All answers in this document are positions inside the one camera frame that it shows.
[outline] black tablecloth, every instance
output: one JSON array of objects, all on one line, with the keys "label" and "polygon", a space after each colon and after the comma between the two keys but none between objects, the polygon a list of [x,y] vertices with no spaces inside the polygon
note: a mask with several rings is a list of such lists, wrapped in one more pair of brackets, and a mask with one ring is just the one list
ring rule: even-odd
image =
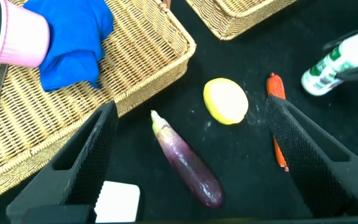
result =
[{"label": "black tablecloth", "polygon": [[[358,1],[298,0],[228,42],[219,41],[184,0],[173,0],[172,11],[198,44],[196,53],[184,77],[120,119],[106,179],[140,187],[138,220],[310,218],[289,173],[275,161],[266,80],[279,74],[287,99],[358,155],[358,82],[321,97],[300,84],[303,72],[327,54],[323,44],[358,28]],[[240,124],[221,125],[205,108],[204,85],[218,77],[246,91],[249,110]],[[203,206],[184,188],[154,137],[150,110],[211,167],[225,194],[221,209]],[[0,220],[26,183],[0,197]]]}]

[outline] yellow lemon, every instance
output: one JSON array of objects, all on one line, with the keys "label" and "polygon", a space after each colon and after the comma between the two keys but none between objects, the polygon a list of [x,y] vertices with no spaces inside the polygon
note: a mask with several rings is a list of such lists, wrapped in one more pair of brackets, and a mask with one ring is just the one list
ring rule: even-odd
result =
[{"label": "yellow lemon", "polygon": [[248,110],[246,93],[227,78],[216,78],[205,84],[204,102],[212,117],[222,124],[241,122]]}]

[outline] eggplant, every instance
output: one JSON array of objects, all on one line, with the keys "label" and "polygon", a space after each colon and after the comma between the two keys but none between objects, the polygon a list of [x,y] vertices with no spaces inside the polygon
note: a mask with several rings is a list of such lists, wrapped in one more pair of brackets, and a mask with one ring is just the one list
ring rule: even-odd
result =
[{"label": "eggplant", "polygon": [[162,151],[186,186],[206,206],[220,207],[223,203],[222,188],[204,161],[155,111],[152,111],[152,121]]}]

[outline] blue cloth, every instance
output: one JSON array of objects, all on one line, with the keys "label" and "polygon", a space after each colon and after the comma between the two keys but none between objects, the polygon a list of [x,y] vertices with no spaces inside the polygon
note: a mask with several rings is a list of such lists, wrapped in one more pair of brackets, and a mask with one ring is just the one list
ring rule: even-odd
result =
[{"label": "blue cloth", "polygon": [[112,13],[103,0],[29,0],[24,8],[46,18],[50,46],[40,65],[45,91],[81,81],[95,88],[98,61],[104,57],[102,41],[112,32]]}]

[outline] woven basket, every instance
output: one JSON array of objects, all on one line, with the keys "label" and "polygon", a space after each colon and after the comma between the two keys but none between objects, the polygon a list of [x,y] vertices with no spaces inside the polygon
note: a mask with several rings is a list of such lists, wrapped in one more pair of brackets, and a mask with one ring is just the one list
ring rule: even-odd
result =
[{"label": "woven basket", "polygon": [[296,0],[186,0],[211,32],[231,40]]},{"label": "woven basket", "polygon": [[98,106],[115,100],[122,116],[186,72],[196,44],[160,0],[106,2],[114,32],[103,42],[102,89],[78,83],[46,93],[38,69],[8,68],[0,98],[0,195],[41,169]]}]

